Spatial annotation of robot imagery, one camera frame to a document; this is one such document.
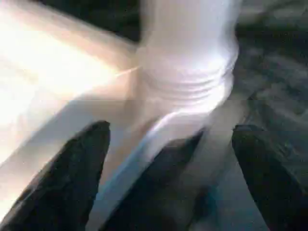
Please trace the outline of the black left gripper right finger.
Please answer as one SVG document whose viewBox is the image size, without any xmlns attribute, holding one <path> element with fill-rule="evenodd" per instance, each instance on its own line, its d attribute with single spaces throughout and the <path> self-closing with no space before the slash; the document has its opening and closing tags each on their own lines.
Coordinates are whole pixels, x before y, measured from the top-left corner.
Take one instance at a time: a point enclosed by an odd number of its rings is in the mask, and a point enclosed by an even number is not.
<svg viewBox="0 0 308 231">
<path fill-rule="evenodd" d="M 271 231 L 308 229 L 308 157 L 256 125 L 236 125 L 232 147 Z"/>
</svg>

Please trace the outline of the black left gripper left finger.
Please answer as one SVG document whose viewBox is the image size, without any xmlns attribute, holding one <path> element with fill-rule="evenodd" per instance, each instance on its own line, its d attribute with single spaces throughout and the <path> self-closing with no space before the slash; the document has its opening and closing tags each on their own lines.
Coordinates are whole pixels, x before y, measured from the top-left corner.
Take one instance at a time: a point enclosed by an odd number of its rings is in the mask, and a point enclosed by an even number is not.
<svg viewBox="0 0 308 231">
<path fill-rule="evenodd" d="M 102 120 L 70 139 L 19 196 L 0 229 L 85 230 L 110 139 L 110 124 Z"/>
</svg>

